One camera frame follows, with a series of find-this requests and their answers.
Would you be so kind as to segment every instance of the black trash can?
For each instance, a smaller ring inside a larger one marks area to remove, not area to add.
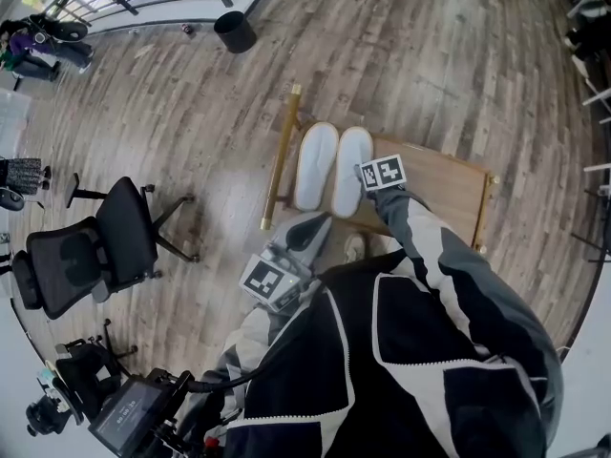
[[[214,32],[234,54],[248,51],[257,42],[257,34],[240,11],[230,11],[219,17],[214,24]]]

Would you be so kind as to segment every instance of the screen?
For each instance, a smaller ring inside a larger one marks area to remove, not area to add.
[[[97,434],[119,453],[150,412],[161,392],[162,390],[142,382],[133,382],[115,408],[97,427]]]

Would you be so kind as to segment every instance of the black and white jacket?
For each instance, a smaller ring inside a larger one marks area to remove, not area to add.
[[[403,250],[337,267],[292,316],[256,308],[205,380],[277,359],[225,395],[225,458],[545,456],[560,363],[533,312],[421,201],[378,194]]]

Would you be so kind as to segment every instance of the chair armrest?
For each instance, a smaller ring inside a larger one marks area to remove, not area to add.
[[[97,303],[106,302],[110,298],[111,291],[108,289],[105,280],[100,280],[92,289],[92,296]]]

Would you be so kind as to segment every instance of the white slipper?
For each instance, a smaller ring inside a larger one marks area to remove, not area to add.
[[[299,210],[316,210],[321,204],[338,142],[337,129],[328,122],[318,122],[305,133],[295,182],[295,207]]]
[[[338,218],[348,219],[356,214],[361,202],[361,182],[354,165],[373,159],[373,140],[362,127],[350,127],[342,134],[337,153],[335,191],[331,209]]]

